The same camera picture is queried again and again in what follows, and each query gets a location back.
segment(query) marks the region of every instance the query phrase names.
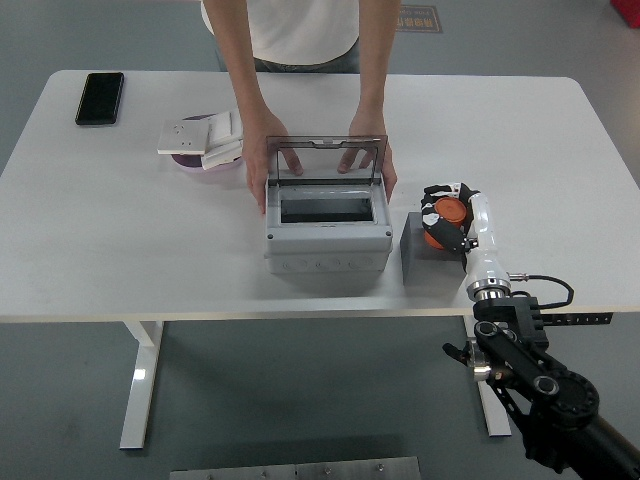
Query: table leg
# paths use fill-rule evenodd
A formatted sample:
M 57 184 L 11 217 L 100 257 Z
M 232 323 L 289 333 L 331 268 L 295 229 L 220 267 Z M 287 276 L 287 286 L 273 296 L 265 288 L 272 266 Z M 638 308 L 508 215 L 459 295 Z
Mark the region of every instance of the table leg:
M 464 327 L 467 331 L 467 338 L 475 339 L 473 334 L 473 326 L 476 319 L 471 315 L 465 315 Z M 484 418 L 487 422 L 487 431 L 490 437 L 508 437 L 511 436 L 511 426 L 509 425 L 509 416 L 504 409 L 496 394 L 493 393 L 487 382 L 479 382 L 478 390 L 480 391 L 480 401 L 484 410 Z
M 143 448 L 149 418 L 149 407 L 160 353 L 163 322 L 124 322 L 140 343 L 133 371 L 127 413 L 124 417 L 121 449 Z

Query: metal bracket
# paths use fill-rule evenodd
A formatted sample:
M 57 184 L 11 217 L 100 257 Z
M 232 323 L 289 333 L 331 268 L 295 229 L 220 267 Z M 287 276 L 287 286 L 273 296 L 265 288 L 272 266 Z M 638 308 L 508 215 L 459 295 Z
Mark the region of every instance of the metal bracket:
M 606 313 L 546 313 L 542 315 L 545 327 L 572 325 L 608 325 L 613 312 Z
M 120 448 L 137 449 L 144 446 L 164 323 L 124 322 L 124 324 L 138 340 L 140 346 L 131 380 Z
M 475 339 L 473 326 L 476 324 L 476 319 L 471 315 L 465 315 L 463 316 L 463 319 L 467 338 Z M 509 416 L 491 387 L 487 385 L 487 382 L 478 382 L 478 391 L 480 392 L 480 401 L 482 402 L 482 410 L 484 411 L 484 418 L 487 422 L 487 431 L 489 436 L 511 436 Z

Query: smartphone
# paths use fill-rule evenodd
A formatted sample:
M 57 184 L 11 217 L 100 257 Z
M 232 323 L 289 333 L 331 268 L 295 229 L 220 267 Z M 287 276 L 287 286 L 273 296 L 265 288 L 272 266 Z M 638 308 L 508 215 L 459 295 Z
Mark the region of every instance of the smartphone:
M 90 73 L 78 106 L 76 124 L 113 125 L 118 118 L 124 75 L 121 72 Z

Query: transparent lid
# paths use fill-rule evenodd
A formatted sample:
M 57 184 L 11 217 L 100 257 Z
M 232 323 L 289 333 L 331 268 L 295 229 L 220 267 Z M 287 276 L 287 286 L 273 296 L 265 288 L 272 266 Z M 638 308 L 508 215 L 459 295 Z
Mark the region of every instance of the transparent lid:
M 267 137 L 269 186 L 373 185 L 382 175 L 387 137 Z M 304 172 L 289 163 L 297 157 Z

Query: black cable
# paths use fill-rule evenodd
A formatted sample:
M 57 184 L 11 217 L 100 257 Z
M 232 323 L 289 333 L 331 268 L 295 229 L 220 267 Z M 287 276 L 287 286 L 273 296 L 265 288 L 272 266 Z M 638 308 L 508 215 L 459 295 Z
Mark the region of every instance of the black cable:
M 564 302 L 546 303 L 538 307 L 540 310 L 566 307 L 567 305 L 570 305 L 571 302 L 573 302 L 573 293 L 574 293 L 573 288 L 571 288 L 571 285 L 569 285 L 564 280 L 560 280 L 559 278 L 556 278 L 556 277 L 550 277 L 548 275 L 529 275 L 529 280 L 545 280 L 547 282 L 553 282 L 553 283 L 557 283 L 558 285 L 562 285 L 564 288 L 567 289 L 567 299 Z

